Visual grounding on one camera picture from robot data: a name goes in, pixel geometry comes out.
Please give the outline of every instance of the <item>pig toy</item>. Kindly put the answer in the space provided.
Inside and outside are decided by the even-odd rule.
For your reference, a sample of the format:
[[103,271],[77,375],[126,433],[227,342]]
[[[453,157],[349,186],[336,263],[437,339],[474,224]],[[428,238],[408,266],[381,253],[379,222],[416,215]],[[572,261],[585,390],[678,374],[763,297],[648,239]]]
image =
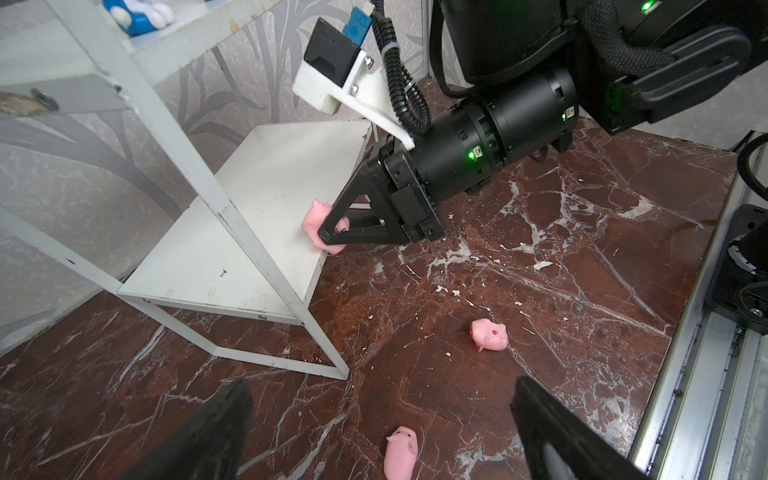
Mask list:
[[[306,217],[304,217],[304,221],[301,223],[301,228],[309,234],[310,239],[312,239],[312,243],[314,243],[315,247],[321,250],[325,250],[331,255],[336,255],[338,252],[344,250],[346,245],[325,245],[325,243],[320,239],[320,236],[317,234],[317,230],[320,229],[320,225],[323,224],[323,221],[325,221],[326,217],[328,217],[328,214],[330,213],[331,206],[329,204],[321,202],[320,200],[313,201],[312,208],[310,208],[310,211],[306,213]],[[333,229],[336,232],[349,230],[349,218],[342,217],[342,219],[339,220]]]
[[416,456],[419,454],[419,444],[416,432],[408,427],[400,426],[386,438],[386,454],[384,455],[384,476],[386,480],[411,480]]
[[469,335],[477,344],[478,352],[483,349],[503,350],[509,342],[507,338],[507,326],[503,323],[493,323],[489,319],[480,319],[472,322],[469,327]]

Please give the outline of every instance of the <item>bolt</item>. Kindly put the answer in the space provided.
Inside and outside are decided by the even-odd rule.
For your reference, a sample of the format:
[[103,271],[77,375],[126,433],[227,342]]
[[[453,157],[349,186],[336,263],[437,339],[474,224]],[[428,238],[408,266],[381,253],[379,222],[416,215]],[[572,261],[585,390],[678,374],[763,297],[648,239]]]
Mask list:
[[32,96],[35,97],[35,100],[39,101],[43,107],[48,109],[48,111],[58,110],[58,103],[56,103],[56,100],[54,100],[51,95],[45,93],[39,88],[32,88],[30,92],[32,93]]

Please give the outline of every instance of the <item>marble surface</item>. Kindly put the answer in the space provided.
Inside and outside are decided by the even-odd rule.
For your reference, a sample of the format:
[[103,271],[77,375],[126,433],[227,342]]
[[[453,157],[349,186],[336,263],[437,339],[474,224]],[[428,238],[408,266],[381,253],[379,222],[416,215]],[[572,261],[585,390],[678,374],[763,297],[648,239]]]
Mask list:
[[[589,120],[575,137],[447,200],[443,240],[328,259],[311,310],[348,382],[211,357],[99,294],[0,359],[0,476],[117,478],[240,376],[254,409],[239,478],[380,479],[398,425],[419,437],[414,478],[526,478],[508,407],[524,374],[626,453],[734,157]],[[328,363],[297,327],[177,317],[225,346]],[[482,317],[507,326],[505,351],[476,351]]]

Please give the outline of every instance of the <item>black plastic cover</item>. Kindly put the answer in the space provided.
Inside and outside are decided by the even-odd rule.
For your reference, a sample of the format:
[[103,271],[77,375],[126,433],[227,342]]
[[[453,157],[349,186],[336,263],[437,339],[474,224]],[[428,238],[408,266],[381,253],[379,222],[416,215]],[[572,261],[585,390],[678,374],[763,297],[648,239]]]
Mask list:
[[360,47],[346,35],[319,17],[304,51],[304,61],[342,87],[359,51]]

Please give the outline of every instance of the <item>upper shelf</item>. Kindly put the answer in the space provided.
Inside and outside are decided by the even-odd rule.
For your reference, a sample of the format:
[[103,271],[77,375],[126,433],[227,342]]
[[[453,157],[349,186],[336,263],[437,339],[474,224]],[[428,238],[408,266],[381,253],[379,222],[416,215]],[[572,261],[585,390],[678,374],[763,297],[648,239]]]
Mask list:
[[[99,5],[106,22],[124,37],[123,46],[147,80],[157,84],[258,18],[280,0],[176,0],[167,2],[175,23],[129,38]],[[0,92],[29,96],[37,88],[63,113],[124,108],[80,45],[58,21],[0,40]]]

